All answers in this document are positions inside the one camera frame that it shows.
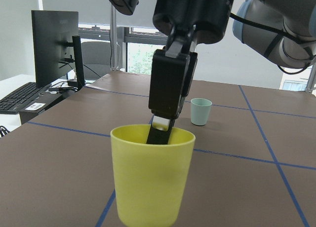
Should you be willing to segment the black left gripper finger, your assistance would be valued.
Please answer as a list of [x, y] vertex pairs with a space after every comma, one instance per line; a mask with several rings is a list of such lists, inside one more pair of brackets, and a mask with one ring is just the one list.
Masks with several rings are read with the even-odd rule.
[[158, 49], [153, 55], [149, 109], [154, 117], [147, 144], [168, 144], [174, 121], [181, 111], [191, 38], [191, 28], [173, 28], [165, 49]]

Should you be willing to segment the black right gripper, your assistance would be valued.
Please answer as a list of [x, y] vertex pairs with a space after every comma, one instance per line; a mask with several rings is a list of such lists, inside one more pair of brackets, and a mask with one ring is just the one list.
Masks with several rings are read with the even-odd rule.
[[225, 35], [234, 0], [157, 0], [154, 26], [165, 35], [187, 32], [182, 53], [189, 55], [182, 97], [188, 96], [197, 64], [197, 43], [217, 43]]

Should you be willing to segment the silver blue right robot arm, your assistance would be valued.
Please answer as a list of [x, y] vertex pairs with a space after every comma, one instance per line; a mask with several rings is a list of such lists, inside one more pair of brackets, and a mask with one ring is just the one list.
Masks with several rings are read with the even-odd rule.
[[237, 14], [233, 2], [157, 0], [153, 24], [167, 43], [153, 55], [148, 144], [168, 143], [190, 91], [195, 48], [222, 40], [230, 18], [235, 37], [276, 65], [303, 70], [315, 61], [316, 0], [247, 0]]

